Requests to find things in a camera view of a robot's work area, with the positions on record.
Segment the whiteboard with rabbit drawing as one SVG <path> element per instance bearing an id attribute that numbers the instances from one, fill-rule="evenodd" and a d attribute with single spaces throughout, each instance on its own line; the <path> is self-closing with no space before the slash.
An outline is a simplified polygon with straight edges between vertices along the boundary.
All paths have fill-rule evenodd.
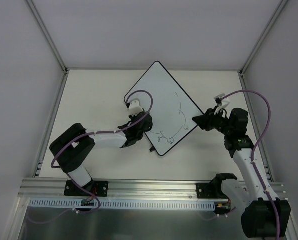
<path id="1" fill-rule="evenodd" d="M 160 61 L 155 61 L 124 97 L 138 99 L 150 110 L 153 127 L 146 136 L 161 157 L 184 140 L 198 125 L 192 118 L 203 111 Z"/>

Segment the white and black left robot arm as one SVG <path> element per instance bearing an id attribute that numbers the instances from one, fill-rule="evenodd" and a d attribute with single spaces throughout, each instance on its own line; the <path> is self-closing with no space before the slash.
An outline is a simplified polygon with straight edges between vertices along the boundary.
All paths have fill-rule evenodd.
<path id="1" fill-rule="evenodd" d="M 82 124 L 75 123 L 50 145 L 53 154 L 51 167 L 61 169 L 81 195 L 89 195 L 93 191 L 93 179 L 83 163 L 91 151 L 128 148 L 142 140 L 144 133 L 153 127 L 153 118 L 148 112 L 130 115 L 129 119 L 128 123 L 113 131 L 88 132 Z"/>

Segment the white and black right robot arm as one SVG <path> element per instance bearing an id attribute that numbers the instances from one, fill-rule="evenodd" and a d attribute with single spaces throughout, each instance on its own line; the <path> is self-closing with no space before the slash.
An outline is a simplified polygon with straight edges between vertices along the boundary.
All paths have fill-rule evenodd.
<path id="1" fill-rule="evenodd" d="M 193 121 L 204 131 L 217 130 L 224 135 L 224 146 L 244 179 L 243 188 L 232 173 L 218 173 L 207 190 L 217 198 L 231 200 L 241 214 L 241 226 L 248 238 L 285 237 L 291 214 L 287 200 L 281 200 L 271 187 L 267 175 L 259 168 L 254 144 L 247 135 L 248 112 L 234 108 L 229 117 L 208 109 Z"/>

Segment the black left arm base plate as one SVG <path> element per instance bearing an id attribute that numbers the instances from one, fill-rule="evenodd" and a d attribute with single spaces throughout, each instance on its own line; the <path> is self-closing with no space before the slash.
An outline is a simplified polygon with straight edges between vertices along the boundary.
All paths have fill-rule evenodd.
<path id="1" fill-rule="evenodd" d="M 89 193 L 92 193 L 96 197 L 105 198 L 108 196 L 109 182 L 92 180 L 82 188 L 87 192 L 78 188 L 71 180 L 67 180 L 64 188 L 64 195 L 69 197 L 90 197 L 91 195 Z"/>

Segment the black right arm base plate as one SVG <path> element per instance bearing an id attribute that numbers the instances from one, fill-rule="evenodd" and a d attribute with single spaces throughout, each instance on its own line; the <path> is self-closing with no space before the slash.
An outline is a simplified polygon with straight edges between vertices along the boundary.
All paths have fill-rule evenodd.
<path id="1" fill-rule="evenodd" d="M 196 195 L 198 199 L 218 199 L 217 188 L 212 183 L 199 182 L 196 185 Z"/>

